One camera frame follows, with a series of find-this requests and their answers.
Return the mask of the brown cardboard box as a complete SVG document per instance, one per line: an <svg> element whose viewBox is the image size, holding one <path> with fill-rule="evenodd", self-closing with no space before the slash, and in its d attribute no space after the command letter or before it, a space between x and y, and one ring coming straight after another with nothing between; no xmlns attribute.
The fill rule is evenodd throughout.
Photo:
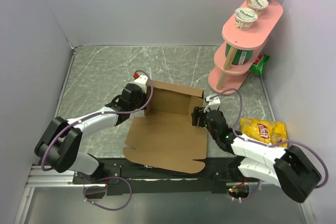
<svg viewBox="0 0 336 224"><path fill-rule="evenodd" d="M150 103L135 116L125 139L125 158L133 163L196 174L205 168L205 128L192 125L194 108L202 107L202 89L154 81Z"/></svg>

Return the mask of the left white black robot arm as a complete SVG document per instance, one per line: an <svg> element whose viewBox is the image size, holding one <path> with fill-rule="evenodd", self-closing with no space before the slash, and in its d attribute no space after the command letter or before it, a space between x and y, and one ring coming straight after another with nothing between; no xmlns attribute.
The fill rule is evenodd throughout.
<svg viewBox="0 0 336 224"><path fill-rule="evenodd" d="M76 119L66 120L60 116L52 119L34 150L41 158L42 170L54 169L59 173L72 170L85 174L92 183L100 182L104 176L104 163L80 152L81 140L120 125L130 114L144 110L147 104L147 85L133 82L96 112Z"/></svg>

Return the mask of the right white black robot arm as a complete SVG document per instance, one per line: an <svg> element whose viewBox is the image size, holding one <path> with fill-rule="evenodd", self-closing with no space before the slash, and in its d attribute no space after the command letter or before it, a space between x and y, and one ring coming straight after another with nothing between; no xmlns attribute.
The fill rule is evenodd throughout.
<svg viewBox="0 0 336 224"><path fill-rule="evenodd" d="M255 178L278 186L292 200L302 203L317 187L322 176L297 146L268 147L228 126L220 110L196 106L192 125L205 127L217 146L239 157L229 169L235 181Z"/></svg>

